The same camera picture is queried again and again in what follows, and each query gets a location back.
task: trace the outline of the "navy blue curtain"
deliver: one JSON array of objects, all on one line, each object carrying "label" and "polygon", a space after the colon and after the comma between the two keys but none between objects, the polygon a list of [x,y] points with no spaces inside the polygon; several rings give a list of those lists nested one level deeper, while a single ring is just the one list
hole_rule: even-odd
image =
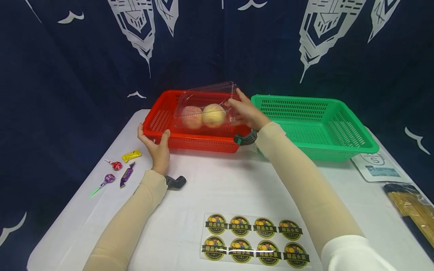
[{"label": "navy blue curtain", "polygon": [[[25,270],[131,115],[171,88],[233,80],[250,96],[342,100],[433,200],[434,6],[353,2],[345,16],[357,18],[319,58],[300,48],[300,29],[331,39],[345,26],[342,12],[316,12],[320,1],[29,0],[33,11],[25,0],[3,3],[0,228],[25,222],[0,244],[0,269]],[[368,43],[379,3],[393,15]],[[127,98],[136,91],[146,98]],[[424,137],[425,151],[405,128]]]}]

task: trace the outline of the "white tablecloth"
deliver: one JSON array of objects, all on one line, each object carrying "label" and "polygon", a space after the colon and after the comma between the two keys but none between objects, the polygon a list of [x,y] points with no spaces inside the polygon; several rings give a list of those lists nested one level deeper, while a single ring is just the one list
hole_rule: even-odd
[{"label": "white tablecloth", "polygon": [[[137,126],[148,112],[140,110],[132,116],[33,250],[27,264],[29,271],[82,270],[104,228],[151,167],[150,156],[137,139]],[[109,184],[89,198],[106,174],[113,173],[120,179],[126,169],[123,163],[124,168],[114,172],[103,159],[121,161],[123,154],[137,148],[142,156],[134,159],[134,173],[126,187],[119,189],[117,183]],[[316,165],[381,256],[399,271],[433,270],[432,261],[401,220],[382,185],[365,182],[351,161],[318,161]],[[174,150],[169,175],[183,175],[187,184],[179,191],[169,190],[150,217],[129,270],[287,270],[199,258],[204,213],[301,220],[291,196],[263,157],[250,151],[226,154]],[[312,270],[322,270],[318,256],[314,251],[311,254]]]}]

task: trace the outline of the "yellow candy wrapper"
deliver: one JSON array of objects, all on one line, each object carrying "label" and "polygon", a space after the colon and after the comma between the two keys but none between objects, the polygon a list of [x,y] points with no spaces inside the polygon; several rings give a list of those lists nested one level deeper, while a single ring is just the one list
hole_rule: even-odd
[{"label": "yellow candy wrapper", "polygon": [[137,158],[141,156],[141,153],[138,149],[136,149],[135,151],[132,151],[130,153],[127,153],[126,155],[122,156],[122,159],[124,160],[124,162],[128,162],[129,160],[132,160],[134,158]]}]

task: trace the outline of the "fabric backdrop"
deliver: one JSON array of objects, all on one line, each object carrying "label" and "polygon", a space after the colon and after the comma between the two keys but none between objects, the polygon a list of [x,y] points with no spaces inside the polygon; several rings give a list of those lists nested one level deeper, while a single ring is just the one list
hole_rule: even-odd
[{"label": "fabric backdrop", "polygon": [[0,9],[0,269],[25,270],[162,91],[344,101],[434,200],[432,1],[16,0]]}]

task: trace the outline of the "red lollipop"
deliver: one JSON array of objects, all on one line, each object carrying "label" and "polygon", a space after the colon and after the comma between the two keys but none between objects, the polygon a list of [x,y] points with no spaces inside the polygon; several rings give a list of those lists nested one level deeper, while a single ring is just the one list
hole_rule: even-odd
[{"label": "red lollipop", "polygon": [[111,161],[108,161],[106,159],[104,159],[104,161],[110,163],[113,166],[113,169],[116,170],[116,171],[118,171],[118,170],[120,170],[122,168],[122,163],[121,162],[111,162]]}]

